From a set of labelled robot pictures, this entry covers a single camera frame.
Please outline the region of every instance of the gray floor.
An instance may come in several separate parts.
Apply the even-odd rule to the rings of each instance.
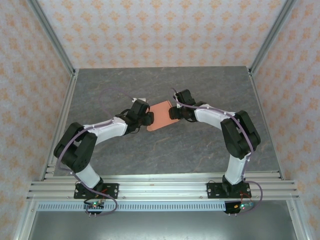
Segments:
[[[245,110],[261,136],[261,145],[247,170],[279,169],[244,66],[81,69],[66,126],[73,122],[84,125],[108,120],[99,105],[99,95],[108,87],[146,98],[150,105],[171,99],[172,87],[178,91],[189,89],[196,101],[225,111]],[[113,115],[132,106],[130,99],[112,90],[106,91],[101,99]],[[91,158],[100,175],[225,172],[228,161],[220,130],[185,120],[153,132],[142,127],[138,134],[109,139],[95,147]],[[55,171],[55,175],[64,174]]]
[[[211,212],[38,212],[29,240],[296,240],[285,201],[228,217]]]

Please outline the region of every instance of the orange floral wallpaper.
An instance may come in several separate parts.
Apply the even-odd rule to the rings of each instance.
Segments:
[[[0,1],[0,239],[45,163],[70,79],[26,0]]]
[[[320,236],[318,0],[298,0],[254,79],[285,176],[297,180],[308,222]]]
[[[75,68],[250,66],[285,0],[39,0]]]

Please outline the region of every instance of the pink pad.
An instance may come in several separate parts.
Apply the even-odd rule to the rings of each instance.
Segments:
[[[146,129],[149,132],[163,128],[170,124],[174,124],[179,121],[179,119],[170,119],[169,109],[172,108],[172,105],[169,101],[163,101],[156,105],[150,107],[150,112],[154,114],[154,121],[150,126],[147,126]]]

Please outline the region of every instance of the enclosure wall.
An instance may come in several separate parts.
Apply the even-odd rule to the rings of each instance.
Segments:
[[[285,0],[40,0],[75,68],[250,66]]]
[[[320,236],[320,4],[299,0],[254,76],[277,156]]]
[[[70,76],[26,0],[0,2],[0,39],[0,238],[11,240]]]

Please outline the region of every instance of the black mounting plate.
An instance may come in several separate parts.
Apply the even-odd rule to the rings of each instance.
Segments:
[[[107,194],[114,199],[118,198],[118,193],[119,193],[119,184],[118,183],[103,183],[102,185],[102,190],[105,190],[103,193]],[[103,199],[106,197],[101,196],[101,195],[95,195],[88,189],[86,189],[81,183],[77,183],[75,185],[75,190],[74,190],[74,199]]]
[[[240,199],[240,192],[248,194],[251,198],[251,191],[247,191],[247,189],[250,189],[249,183],[243,182],[235,191],[231,191],[229,196],[223,189],[222,185],[222,182],[208,182],[206,184],[206,193],[208,195],[208,199]]]

